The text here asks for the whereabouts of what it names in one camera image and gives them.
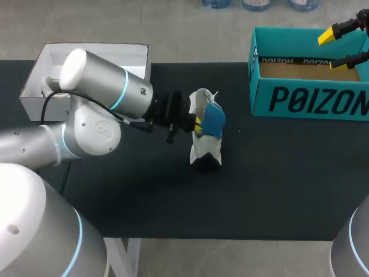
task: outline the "black cable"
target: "black cable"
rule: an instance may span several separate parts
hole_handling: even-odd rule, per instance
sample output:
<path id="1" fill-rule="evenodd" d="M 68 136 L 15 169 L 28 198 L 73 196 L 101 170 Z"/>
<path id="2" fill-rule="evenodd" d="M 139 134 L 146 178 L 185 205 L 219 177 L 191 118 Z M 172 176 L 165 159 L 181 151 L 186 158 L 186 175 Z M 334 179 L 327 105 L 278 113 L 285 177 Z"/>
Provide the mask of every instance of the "black cable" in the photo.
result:
<path id="1" fill-rule="evenodd" d="M 44 105 L 42 107 L 42 112 L 41 112 L 41 120 L 40 120 L 40 125 L 44 125 L 45 124 L 45 112 L 46 112 L 46 107 L 48 102 L 50 101 L 50 99 L 55 95 L 55 94 L 60 94 L 60 93 L 68 93 L 71 95 L 76 95 L 79 96 L 81 98 L 84 98 L 86 100 L 89 100 L 93 103 L 95 103 L 96 105 L 100 106 L 101 108 L 103 108 L 105 111 L 107 111 L 108 113 L 110 113 L 111 115 L 113 115 L 115 118 L 119 119 L 120 121 L 125 121 L 122 117 L 120 117 L 117 113 L 113 112 L 112 110 L 110 110 L 107 106 L 105 106 L 103 103 L 95 100 L 94 98 L 83 94 L 83 93 L 79 93 L 77 91 L 64 91 L 64 90 L 60 90 L 60 91 L 54 91 L 52 92 L 50 95 L 48 95 L 45 99 Z"/>
<path id="2" fill-rule="evenodd" d="M 65 185 L 67 184 L 67 180 L 68 180 L 68 175 L 69 175 L 69 172 L 70 172 L 70 168 L 71 168 L 71 162 L 69 162 L 69 164 L 68 164 L 67 172 L 65 174 L 65 178 L 64 178 L 63 183 L 62 183 L 62 189 L 60 191 L 60 195 L 61 196 L 63 196 Z"/>

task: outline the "plastic bottle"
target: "plastic bottle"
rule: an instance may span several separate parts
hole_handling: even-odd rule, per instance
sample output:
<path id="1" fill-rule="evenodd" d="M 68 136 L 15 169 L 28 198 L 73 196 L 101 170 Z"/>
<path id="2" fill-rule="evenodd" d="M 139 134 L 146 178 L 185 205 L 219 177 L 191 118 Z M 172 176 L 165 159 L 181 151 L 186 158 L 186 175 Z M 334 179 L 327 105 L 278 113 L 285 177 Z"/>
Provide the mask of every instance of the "plastic bottle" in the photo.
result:
<path id="1" fill-rule="evenodd" d="M 288 0 L 288 3 L 295 10 L 302 12 L 315 10 L 319 6 L 319 0 Z"/>
<path id="2" fill-rule="evenodd" d="M 262 12 L 269 8 L 271 2 L 272 0 L 241 0 L 241 5 L 247 10 Z"/>
<path id="3" fill-rule="evenodd" d="M 225 9 L 232 5 L 232 0 L 201 0 L 204 7 L 213 9 Z"/>

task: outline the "black mat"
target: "black mat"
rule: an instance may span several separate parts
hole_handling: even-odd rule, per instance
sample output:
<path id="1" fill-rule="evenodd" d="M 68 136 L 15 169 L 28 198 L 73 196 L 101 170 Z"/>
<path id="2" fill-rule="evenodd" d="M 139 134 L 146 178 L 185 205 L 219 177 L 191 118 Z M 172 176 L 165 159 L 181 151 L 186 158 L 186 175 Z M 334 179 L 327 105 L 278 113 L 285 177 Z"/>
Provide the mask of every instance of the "black mat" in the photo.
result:
<path id="1" fill-rule="evenodd" d="M 19 94 L 33 66 L 33 61 L 0 61 L 0 131 L 7 128 L 37 126 L 31 122 L 19 100 Z M 43 177 L 59 193 L 66 179 L 69 163 L 40 170 Z"/>
<path id="2" fill-rule="evenodd" d="M 72 163 L 65 197 L 108 237 L 332 240 L 369 192 L 369 125 L 252 117 L 245 63 L 155 64 L 156 91 L 219 91 L 223 169 L 189 165 L 191 136 L 124 129 Z"/>

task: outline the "white cardboard box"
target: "white cardboard box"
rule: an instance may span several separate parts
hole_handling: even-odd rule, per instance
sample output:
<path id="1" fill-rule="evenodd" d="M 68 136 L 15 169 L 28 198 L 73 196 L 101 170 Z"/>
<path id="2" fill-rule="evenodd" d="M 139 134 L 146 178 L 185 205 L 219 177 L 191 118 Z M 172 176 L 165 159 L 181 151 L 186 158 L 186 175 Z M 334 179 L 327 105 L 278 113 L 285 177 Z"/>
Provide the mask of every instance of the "white cardboard box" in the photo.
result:
<path id="1" fill-rule="evenodd" d="M 140 78 L 150 80 L 149 47 L 144 44 L 119 43 L 47 43 L 42 49 L 21 91 L 20 100 L 31 121 L 40 121 L 45 101 L 41 94 L 44 76 L 59 79 L 64 60 L 76 48 L 90 51 Z M 49 101 L 45 121 L 65 121 L 69 113 L 70 98 Z"/>

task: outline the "concrete floor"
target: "concrete floor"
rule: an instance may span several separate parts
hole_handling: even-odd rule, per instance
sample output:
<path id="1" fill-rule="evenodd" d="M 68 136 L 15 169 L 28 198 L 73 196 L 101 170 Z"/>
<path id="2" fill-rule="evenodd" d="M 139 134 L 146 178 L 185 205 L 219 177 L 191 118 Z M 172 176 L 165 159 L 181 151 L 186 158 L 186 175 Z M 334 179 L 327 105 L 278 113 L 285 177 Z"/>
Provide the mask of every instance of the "concrete floor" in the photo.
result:
<path id="1" fill-rule="evenodd" d="M 368 0 L 321 0 L 299 13 L 199 8 L 199 0 L 0 0 L 0 59 L 35 59 L 45 42 L 140 42 L 152 62 L 247 61 L 256 25 L 327 28 Z M 145 239 L 139 277 L 329 276 L 331 242 Z"/>

